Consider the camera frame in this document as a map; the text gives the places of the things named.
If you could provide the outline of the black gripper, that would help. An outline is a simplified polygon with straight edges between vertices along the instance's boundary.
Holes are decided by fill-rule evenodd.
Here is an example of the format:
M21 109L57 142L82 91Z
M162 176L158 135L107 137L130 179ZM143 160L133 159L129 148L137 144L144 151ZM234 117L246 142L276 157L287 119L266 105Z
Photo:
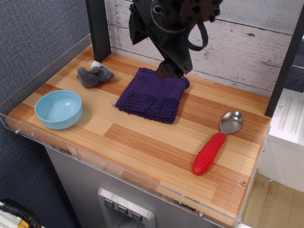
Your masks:
M186 28L179 22L163 22L158 25L154 21L144 21L145 31L164 60L160 63L156 76L164 79L170 75L182 79L192 70L190 52L188 50Z

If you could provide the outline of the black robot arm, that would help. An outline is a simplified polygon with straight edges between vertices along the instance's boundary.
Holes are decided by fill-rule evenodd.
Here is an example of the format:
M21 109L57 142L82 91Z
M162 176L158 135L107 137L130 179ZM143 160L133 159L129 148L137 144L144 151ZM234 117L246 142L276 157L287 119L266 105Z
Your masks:
M205 21L220 15L219 0L134 0L130 5L129 33L135 45L149 38L164 60L158 78L182 78L192 70L190 50L208 44Z

